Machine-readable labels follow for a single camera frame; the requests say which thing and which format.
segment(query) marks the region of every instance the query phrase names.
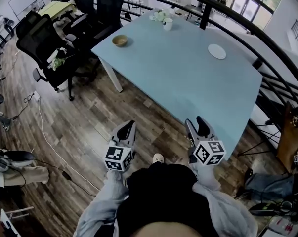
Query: blue table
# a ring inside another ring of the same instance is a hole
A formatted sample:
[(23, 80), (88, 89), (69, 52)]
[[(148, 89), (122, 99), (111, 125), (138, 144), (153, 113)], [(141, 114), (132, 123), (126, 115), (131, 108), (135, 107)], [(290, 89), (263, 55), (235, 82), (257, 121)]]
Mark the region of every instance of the blue table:
[[(114, 68), (179, 121), (203, 117), (222, 140), (228, 159), (253, 110), (262, 75), (229, 40), (175, 17), (167, 32), (150, 13), (120, 28), (92, 49), (116, 89), (122, 87)], [(112, 44), (116, 35), (128, 36), (128, 44)], [(218, 60), (208, 52), (219, 44), (227, 54)]]

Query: white cable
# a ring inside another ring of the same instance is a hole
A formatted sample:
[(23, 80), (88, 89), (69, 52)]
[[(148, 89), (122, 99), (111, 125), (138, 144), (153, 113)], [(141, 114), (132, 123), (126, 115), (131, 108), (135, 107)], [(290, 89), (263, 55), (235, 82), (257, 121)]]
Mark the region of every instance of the white cable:
[(68, 167), (70, 169), (72, 169), (74, 172), (76, 172), (79, 176), (81, 176), (83, 179), (85, 179), (90, 185), (92, 185), (95, 189), (97, 189), (98, 191), (100, 191), (100, 189), (98, 189), (94, 184), (92, 184), (89, 180), (87, 180), (83, 175), (81, 175), (80, 173), (78, 173), (74, 168), (72, 168), (67, 162), (66, 160), (58, 154), (58, 152), (54, 149), (54, 147), (48, 142), (48, 140), (46, 139), (46, 136), (44, 134), (44, 131), (43, 131), (43, 118), (42, 118), (42, 114), (41, 114), (41, 110), (40, 110), (40, 105), (41, 105), (41, 100), (39, 99), (39, 113), (40, 113), (40, 117), (41, 117), (41, 131), (42, 131), (42, 134), (45, 138), (45, 141), (50, 145), (50, 147), (53, 149), (53, 151), (65, 162), (66, 165), (68, 165)]

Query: beige pants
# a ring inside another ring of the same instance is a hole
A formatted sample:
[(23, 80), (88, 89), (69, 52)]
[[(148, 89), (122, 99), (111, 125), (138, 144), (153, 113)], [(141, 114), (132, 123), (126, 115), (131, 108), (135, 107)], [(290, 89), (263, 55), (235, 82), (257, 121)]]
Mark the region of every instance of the beige pants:
[[(46, 167), (21, 167), (15, 168), (19, 170), (24, 178), (26, 179), (26, 184), (34, 182), (47, 183), (49, 180), (49, 172)], [(25, 179), (21, 176), (18, 171), (9, 169), (3, 173), (4, 175), (4, 186), (14, 186), (14, 185), (24, 185)]]

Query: skin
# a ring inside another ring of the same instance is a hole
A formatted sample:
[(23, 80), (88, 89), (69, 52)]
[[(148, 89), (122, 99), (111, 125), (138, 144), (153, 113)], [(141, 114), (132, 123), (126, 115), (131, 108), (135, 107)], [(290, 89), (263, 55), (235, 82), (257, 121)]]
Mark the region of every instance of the skin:
[(177, 222), (154, 222), (140, 228), (130, 237), (202, 237), (191, 227)]

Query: yellow table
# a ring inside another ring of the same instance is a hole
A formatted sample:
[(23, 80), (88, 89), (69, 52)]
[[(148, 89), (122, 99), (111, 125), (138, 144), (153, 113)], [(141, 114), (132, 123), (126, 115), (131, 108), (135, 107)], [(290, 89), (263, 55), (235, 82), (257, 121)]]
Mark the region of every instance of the yellow table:
[(38, 14), (40, 16), (43, 15), (49, 15), (50, 18), (53, 20), (57, 16), (60, 16), (60, 14), (68, 11), (68, 10), (74, 10), (73, 5), (68, 2), (58, 2), (58, 1), (52, 1), (47, 6), (42, 8)]

